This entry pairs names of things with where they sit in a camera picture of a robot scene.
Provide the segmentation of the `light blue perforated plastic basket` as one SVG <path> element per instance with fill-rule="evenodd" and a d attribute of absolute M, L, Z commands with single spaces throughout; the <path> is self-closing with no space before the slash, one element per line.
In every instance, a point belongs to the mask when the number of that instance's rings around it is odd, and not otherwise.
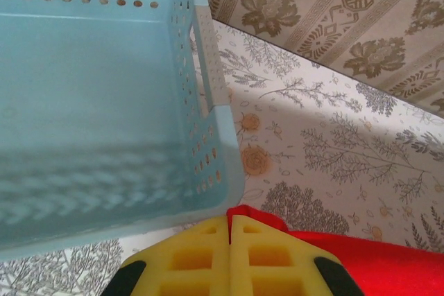
<path fill-rule="evenodd" d="M 0 261 L 243 193 L 207 0 L 0 0 Z"/>

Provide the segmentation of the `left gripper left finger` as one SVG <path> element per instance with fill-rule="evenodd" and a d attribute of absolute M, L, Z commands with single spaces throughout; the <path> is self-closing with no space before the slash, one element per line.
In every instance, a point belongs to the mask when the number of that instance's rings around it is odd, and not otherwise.
<path fill-rule="evenodd" d="M 103 296 L 229 296 L 228 219 L 210 218 L 128 257 Z"/>

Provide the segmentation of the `floral patterned tablecloth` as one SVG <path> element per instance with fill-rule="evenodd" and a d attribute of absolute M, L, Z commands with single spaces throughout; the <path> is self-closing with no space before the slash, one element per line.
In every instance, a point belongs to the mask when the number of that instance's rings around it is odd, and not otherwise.
<path fill-rule="evenodd" d="M 224 24 L 216 25 L 245 169 L 244 204 L 292 230 L 347 234 L 444 259 L 444 120 Z M 212 140 L 81 156 L 0 153 L 0 240 L 177 212 L 218 190 Z"/>

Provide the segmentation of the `red t-shirt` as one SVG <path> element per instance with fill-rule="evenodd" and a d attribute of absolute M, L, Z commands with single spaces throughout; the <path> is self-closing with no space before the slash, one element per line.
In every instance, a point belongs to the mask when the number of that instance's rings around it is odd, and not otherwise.
<path fill-rule="evenodd" d="M 362 238 L 291 230 L 278 216 L 248 205 L 227 210 L 247 216 L 336 256 L 366 296 L 444 296 L 444 254 Z"/>

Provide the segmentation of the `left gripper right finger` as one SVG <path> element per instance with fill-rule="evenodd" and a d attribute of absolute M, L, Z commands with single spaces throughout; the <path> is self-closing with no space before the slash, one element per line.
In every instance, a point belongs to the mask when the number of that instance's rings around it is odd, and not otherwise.
<path fill-rule="evenodd" d="M 231 296 L 361 296 L 361 289 L 333 254 L 235 215 Z"/>

